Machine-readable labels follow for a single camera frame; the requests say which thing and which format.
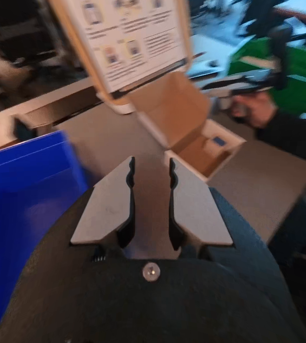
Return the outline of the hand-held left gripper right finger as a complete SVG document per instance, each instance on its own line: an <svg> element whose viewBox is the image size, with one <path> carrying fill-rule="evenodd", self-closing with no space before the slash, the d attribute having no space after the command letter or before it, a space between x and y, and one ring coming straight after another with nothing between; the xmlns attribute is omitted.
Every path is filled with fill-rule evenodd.
<svg viewBox="0 0 306 343"><path fill-rule="evenodd" d="M233 246L208 185L175 158L169 159L169 175L169 239L173 249Z"/></svg>

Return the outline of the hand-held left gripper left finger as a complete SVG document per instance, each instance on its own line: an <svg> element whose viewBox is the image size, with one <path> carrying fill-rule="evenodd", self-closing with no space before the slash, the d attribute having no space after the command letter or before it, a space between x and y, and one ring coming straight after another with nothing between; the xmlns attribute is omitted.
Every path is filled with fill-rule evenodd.
<svg viewBox="0 0 306 343"><path fill-rule="evenodd" d="M129 245L135 235L134 175L130 156L94 186L71 245Z"/></svg>

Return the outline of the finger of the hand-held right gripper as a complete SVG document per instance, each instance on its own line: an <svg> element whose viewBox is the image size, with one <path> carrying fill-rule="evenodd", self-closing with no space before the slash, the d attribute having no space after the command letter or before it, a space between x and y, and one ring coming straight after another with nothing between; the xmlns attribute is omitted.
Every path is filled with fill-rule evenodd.
<svg viewBox="0 0 306 343"><path fill-rule="evenodd" d="M202 86L200 89L202 91L205 90L211 90L215 88L223 88L228 87L231 85L233 86L233 90L241 90L246 89L249 84L250 76L247 75L232 75L225 78L217 79L215 81L208 82L204 86Z"/></svg>
<svg viewBox="0 0 306 343"><path fill-rule="evenodd" d="M231 98L235 96L235 93L238 91L238 88L227 88L227 87L220 87L220 88L211 88L208 90L209 98Z"/></svg>

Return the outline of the green plastic bin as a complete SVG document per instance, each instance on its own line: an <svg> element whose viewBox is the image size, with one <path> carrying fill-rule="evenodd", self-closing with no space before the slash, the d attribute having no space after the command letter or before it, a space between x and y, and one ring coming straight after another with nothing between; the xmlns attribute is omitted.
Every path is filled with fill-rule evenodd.
<svg viewBox="0 0 306 343"><path fill-rule="evenodd" d="M268 69L268 39L252 39L234 52L228 61L227 75ZM306 48L288 47L288 84L281 91L270 91L275 103L284 111L300 116L306 113Z"/></svg>

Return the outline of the white cardboard mailer box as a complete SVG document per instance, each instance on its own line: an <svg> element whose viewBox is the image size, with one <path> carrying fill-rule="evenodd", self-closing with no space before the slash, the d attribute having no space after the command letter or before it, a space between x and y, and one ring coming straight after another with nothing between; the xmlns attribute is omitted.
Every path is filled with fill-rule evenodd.
<svg viewBox="0 0 306 343"><path fill-rule="evenodd" d="M170 72L127 95L139 121L165 149L164 163L175 158L207 185L246 140L209 119L212 102L182 72ZM211 138L227 144L220 147Z"/></svg>

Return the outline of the blue plastic bin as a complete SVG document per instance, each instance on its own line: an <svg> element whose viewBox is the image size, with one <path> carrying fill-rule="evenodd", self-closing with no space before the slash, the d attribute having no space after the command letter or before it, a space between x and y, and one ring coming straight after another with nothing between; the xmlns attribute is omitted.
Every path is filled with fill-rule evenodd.
<svg viewBox="0 0 306 343"><path fill-rule="evenodd" d="M34 248L87 189L63 131L0 150L0 320Z"/></svg>

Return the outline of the person's right forearm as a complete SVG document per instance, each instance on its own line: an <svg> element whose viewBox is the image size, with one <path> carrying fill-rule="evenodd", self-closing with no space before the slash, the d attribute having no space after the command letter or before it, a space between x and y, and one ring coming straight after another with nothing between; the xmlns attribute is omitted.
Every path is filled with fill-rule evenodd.
<svg viewBox="0 0 306 343"><path fill-rule="evenodd" d="M258 140L306 160L306 119L277 110L263 128L255 130Z"/></svg>

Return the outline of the person's right hand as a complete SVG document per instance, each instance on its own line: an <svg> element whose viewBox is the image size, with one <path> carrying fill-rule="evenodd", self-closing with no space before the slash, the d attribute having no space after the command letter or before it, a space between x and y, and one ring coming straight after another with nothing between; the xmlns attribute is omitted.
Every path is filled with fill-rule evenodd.
<svg viewBox="0 0 306 343"><path fill-rule="evenodd" d="M232 116L257 129L266 127L278 110L267 91L237 95L232 100Z"/></svg>

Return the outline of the grey metal tray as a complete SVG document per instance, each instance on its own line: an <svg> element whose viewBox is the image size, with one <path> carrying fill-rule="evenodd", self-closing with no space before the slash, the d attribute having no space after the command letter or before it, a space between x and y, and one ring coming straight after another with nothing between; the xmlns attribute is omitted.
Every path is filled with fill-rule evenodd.
<svg viewBox="0 0 306 343"><path fill-rule="evenodd" d="M220 74L225 68L218 60L204 60L193 62L190 69L185 73L190 79L201 78L212 74Z"/></svg>

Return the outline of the instruction sheet on stand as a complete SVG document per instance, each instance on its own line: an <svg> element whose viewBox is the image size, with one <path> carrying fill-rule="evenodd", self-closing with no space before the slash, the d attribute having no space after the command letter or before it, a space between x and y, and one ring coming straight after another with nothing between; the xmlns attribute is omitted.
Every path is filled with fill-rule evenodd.
<svg viewBox="0 0 306 343"><path fill-rule="evenodd" d="M192 62L192 48L190 44L190 13L189 13L189 5L187 1L178 0L177 4L179 7L178 13L180 14L180 21L182 25L182 37L184 38L187 59L186 65L180 66L175 69L166 70L159 75L156 75L150 80L146 80L142 84L133 84L133 88L125 88L123 92L114 92L114 93L107 93L104 87L104 83L102 82L100 76L96 72L95 67L92 65L91 57L87 53L87 49L85 44L82 42L80 35L78 34L78 30L74 27L70 16L68 14L68 8L66 7L66 0L52 0L49 1L58 22L61 24L62 28L64 29L72 47L75 49L78 57L80 58L83 66L87 70L90 78L92 79L94 88L96 90L96 95L106 103L110 108L112 108L118 114L130 114L134 111L134 107L131 105L129 99L127 98L127 94L130 91L133 91L145 84L148 84L151 81L158 79L161 76L166 75L169 72L174 71L182 71L186 72Z"/></svg>

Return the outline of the printed instruction sheet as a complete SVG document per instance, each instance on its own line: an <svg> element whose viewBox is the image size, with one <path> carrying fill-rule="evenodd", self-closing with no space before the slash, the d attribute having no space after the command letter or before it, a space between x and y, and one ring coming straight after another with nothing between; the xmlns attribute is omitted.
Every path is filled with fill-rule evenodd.
<svg viewBox="0 0 306 343"><path fill-rule="evenodd" d="M123 92L186 65L177 1L65 3L107 93Z"/></svg>

